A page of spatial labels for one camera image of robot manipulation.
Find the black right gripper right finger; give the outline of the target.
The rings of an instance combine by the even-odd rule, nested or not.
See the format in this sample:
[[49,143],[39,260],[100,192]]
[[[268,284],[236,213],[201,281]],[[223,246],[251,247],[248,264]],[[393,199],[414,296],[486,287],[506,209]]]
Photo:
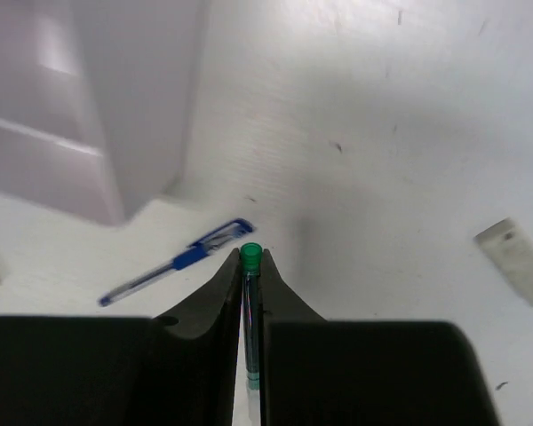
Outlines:
[[260,397],[265,425],[496,425],[473,346],[434,320],[323,318],[265,251]]

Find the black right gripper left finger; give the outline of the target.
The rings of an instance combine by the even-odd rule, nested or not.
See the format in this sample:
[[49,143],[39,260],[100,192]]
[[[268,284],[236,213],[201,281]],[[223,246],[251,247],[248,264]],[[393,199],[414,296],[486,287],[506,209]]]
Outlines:
[[0,425],[228,425],[242,298],[233,251],[154,317],[0,316]]

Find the green gel pen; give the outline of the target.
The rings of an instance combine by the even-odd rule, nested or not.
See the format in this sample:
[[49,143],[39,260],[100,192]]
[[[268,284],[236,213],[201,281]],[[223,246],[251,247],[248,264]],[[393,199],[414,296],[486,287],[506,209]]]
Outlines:
[[259,371],[259,275],[263,248],[255,242],[242,245],[243,332],[246,388],[252,425],[260,425]]

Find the blue ballpoint pen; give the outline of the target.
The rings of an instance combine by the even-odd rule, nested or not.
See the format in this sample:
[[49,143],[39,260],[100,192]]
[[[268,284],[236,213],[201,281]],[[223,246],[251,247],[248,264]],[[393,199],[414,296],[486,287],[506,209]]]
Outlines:
[[114,304],[137,291],[140,291],[151,282],[159,280],[170,272],[178,272],[196,264],[206,257],[211,256],[227,244],[241,239],[255,231],[255,226],[246,219],[235,218],[222,226],[206,233],[198,240],[190,243],[187,247],[167,263],[157,266],[155,269],[145,272],[139,277],[129,280],[124,284],[113,288],[98,300],[101,307]]

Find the grey white eraser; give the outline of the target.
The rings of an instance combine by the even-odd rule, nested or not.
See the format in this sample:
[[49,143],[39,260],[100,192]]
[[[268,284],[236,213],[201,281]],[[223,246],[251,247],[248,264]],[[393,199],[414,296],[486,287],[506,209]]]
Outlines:
[[533,242],[511,218],[478,233],[474,241],[515,293],[533,307]]

